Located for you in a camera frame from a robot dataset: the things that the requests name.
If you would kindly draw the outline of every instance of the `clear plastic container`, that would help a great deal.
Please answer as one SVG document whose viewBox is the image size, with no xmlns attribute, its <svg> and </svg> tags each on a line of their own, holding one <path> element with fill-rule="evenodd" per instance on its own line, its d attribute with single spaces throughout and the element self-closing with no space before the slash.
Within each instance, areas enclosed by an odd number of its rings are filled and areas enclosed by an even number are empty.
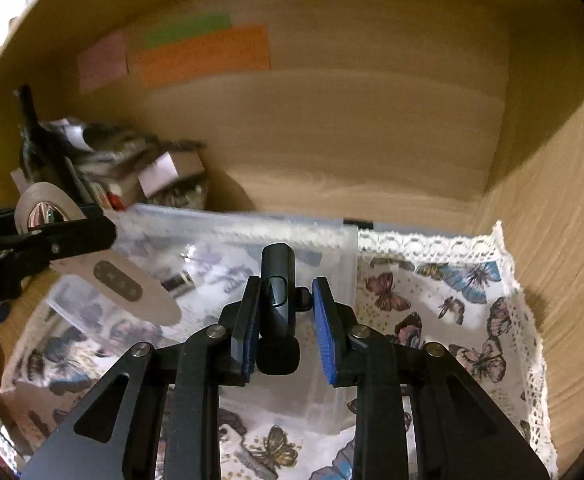
<svg viewBox="0 0 584 480">
<path fill-rule="evenodd" d="M 239 301 L 248 276 L 260 274 L 264 246 L 284 242 L 296 256 L 296 285 L 311 290 L 326 276 L 335 301 L 354 304 L 357 228 L 308 219 L 214 214 L 137 205 L 107 212 L 117 225 L 113 248 L 160 282 L 181 280 L 176 297 L 182 312 L 174 326 L 155 326 L 134 317 L 76 276 L 63 276 L 48 303 L 97 340 L 104 351 L 122 354 L 139 340 L 158 348 L 182 342 L 217 321 L 223 307 Z M 329 386 L 321 367 L 312 314 L 298 314 L 296 336 L 301 363 L 289 376 L 256 371 L 245 388 L 222 388 L 221 404 L 265 411 L 318 433 L 338 433 L 351 417 L 347 393 Z"/>
</svg>

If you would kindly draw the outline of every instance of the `white lace trim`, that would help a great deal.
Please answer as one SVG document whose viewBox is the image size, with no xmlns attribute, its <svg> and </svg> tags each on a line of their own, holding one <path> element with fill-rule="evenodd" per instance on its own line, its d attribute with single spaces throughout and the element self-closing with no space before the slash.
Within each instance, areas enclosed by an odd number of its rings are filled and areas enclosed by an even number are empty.
<svg viewBox="0 0 584 480">
<path fill-rule="evenodd" d="M 521 360 L 524 391 L 529 411 L 530 445 L 553 479 L 558 478 L 556 449 L 550 436 L 547 406 L 546 363 L 542 339 L 536 330 L 534 314 L 525 302 L 523 288 L 514 275 L 514 259 L 505 249 L 503 228 L 497 222 L 491 235 L 474 238 L 403 235 L 397 232 L 358 232 L 359 253 L 395 254 L 412 262 L 479 264 L 494 261 L 500 271 L 505 294 L 510 301 L 514 344 Z"/>
</svg>

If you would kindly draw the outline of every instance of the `pink sticky note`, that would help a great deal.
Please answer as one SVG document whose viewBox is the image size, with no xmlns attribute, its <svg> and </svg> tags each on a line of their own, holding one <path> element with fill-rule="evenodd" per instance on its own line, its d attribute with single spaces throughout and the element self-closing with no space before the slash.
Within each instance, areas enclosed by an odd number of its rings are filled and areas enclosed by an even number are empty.
<svg viewBox="0 0 584 480">
<path fill-rule="evenodd" d="M 128 75 L 126 38 L 119 30 L 79 54 L 79 88 L 82 94 Z"/>
</svg>

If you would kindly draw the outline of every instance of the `clutter of items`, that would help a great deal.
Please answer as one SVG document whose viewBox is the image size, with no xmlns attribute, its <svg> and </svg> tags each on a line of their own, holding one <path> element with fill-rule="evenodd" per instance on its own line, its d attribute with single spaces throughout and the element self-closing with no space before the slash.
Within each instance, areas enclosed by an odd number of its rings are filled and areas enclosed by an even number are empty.
<svg viewBox="0 0 584 480">
<path fill-rule="evenodd" d="M 203 143 L 166 141 L 125 124 L 76 118 L 39 122 L 30 87 L 15 91 L 21 107 L 20 168 L 12 178 L 22 194 L 51 182 L 76 203 L 125 210 L 134 203 L 203 210 L 207 176 Z"/>
</svg>

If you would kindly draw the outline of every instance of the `cloth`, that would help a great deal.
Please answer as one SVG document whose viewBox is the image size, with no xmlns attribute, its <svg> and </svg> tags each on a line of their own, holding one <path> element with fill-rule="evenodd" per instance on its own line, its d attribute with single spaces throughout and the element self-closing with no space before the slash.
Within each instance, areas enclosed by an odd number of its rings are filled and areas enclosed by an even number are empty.
<svg viewBox="0 0 584 480">
<path fill-rule="evenodd" d="M 242 289 L 246 276 L 235 278 Z M 504 248 L 500 225 L 492 235 L 477 238 L 361 231 L 355 312 L 359 322 L 398 344 L 445 345 L 556 476 L 542 344 L 514 279 L 514 263 Z M 19 433 L 14 440 L 26 441 L 36 450 L 118 353 L 105 350 L 43 304 L 26 330 L 28 343 L 19 348 L 12 370 L 6 371 L 2 400 Z M 337 401 L 347 400 L 355 412 L 351 390 L 345 397 Z M 263 412 L 256 404 L 225 402 L 221 395 L 220 405 L 224 479 L 351 477 L 354 413 L 345 418 L 347 429 L 325 435 L 304 430 L 279 413 Z M 404 408 L 410 474 L 415 478 L 415 440 L 405 398 Z M 164 422 L 169 413 L 168 399 Z M 162 478 L 164 450 L 162 434 L 156 479 Z"/>
</svg>

